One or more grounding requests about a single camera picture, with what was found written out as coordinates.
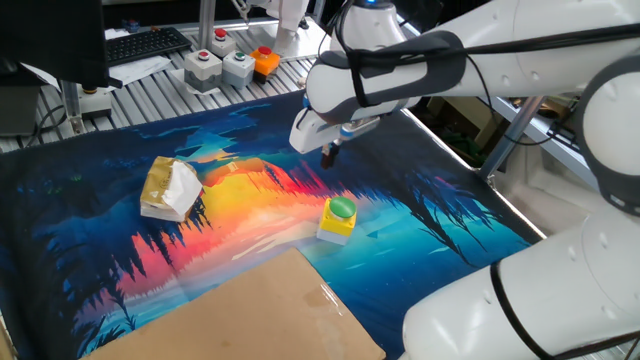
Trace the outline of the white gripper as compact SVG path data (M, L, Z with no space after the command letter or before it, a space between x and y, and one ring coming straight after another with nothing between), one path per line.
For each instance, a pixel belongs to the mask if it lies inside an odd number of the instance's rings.
M320 165L323 169L329 169L334 166L343 142L374 130L380 122L381 118L374 116L331 125L310 108L304 108L294 120L289 143L301 154L322 148Z

